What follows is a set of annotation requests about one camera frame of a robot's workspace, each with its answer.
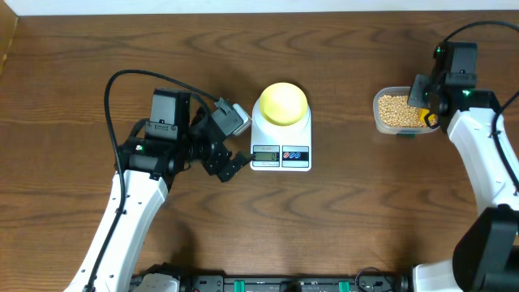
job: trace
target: yellow scoop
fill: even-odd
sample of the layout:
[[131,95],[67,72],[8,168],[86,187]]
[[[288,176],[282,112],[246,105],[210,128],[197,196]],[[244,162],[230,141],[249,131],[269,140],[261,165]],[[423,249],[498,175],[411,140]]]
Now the yellow scoop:
[[267,87],[259,97],[259,111],[270,123],[290,126],[307,112],[305,93],[289,83],[277,83]]

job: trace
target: container of beans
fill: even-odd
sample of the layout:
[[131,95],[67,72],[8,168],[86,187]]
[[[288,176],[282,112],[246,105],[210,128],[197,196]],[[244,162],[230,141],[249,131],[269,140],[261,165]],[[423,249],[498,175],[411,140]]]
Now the container of beans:
[[429,128],[420,118],[420,109],[407,105],[410,87],[384,88],[373,100],[376,129],[384,134],[426,134]]

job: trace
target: robotic arm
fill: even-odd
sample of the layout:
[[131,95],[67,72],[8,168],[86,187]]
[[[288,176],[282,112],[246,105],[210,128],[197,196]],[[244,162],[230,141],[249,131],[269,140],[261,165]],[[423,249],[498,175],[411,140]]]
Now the robotic arm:
[[[201,102],[202,107],[190,125],[192,97]],[[200,161],[209,175],[215,174],[227,182],[251,161],[252,157],[242,152],[231,159],[232,152],[223,144],[227,137],[245,131],[251,118],[241,106],[231,106],[223,98],[215,105],[217,110],[209,115],[208,107],[193,92],[155,90],[151,118],[138,122],[126,142],[118,146],[124,197],[121,197],[120,173],[116,173],[105,215],[67,292],[128,291],[148,228],[164,203],[175,175],[189,169],[192,162]],[[139,138],[137,134],[142,127],[146,134]],[[125,200],[124,210],[118,209],[120,200]],[[120,218],[110,230],[117,213],[121,213]],[[109,243],[104,256],[101,254],[101,262],[96,264],[107,237]],[[93,285],[88,285],[92,274]],[[178,282],[162,276],[165,278],[161,279],[161,291],[176,292]]]
[[417,75],[411,88],[408,104],[435,114],[438,122],[430,125],[427,115],[426,123],[441,127],[459,151],[479,215],[451,260],[414,268],[415,292],[519,290],[519,248],[513,246],[519,162],[504,130],[504,108],[492,91],[474,89],[476,55],[476,44],[440,43],[431,77]]

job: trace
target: wood grain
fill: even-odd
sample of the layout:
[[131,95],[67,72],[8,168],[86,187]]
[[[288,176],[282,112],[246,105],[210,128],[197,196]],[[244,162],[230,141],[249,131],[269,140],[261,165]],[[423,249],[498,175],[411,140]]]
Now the wood grain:
[[[313,114],[313,169],[242,170],[219,183],[200,165],[177,176],[137,271],[164,261],[229,274],[353,274],[442,260],[476,218],[461,158],[439,132],[375,129],[373,96],[428,73],[442,37],[517,12],[25,17],[0,79],[0,290],[62,290],[82,262],[114,172],[102,93],[121,69],[157,71],[251,112],[277,81]],[[479,86],[517,90],[519,37],[475,28]],[[123,139],[165,83],[125,76],[112,115]],[[519,112],[505,120],[519,145]],[[249,148],[250,132],[230,140]]]

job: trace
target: cardboard edge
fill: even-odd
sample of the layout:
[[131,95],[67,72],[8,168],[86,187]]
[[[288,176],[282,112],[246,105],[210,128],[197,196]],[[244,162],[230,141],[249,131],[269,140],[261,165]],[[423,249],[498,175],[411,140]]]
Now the cardboard edge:
[[0,77],[6,64],[7,53],[13,43],[18,16],[4,2],[0,1]]

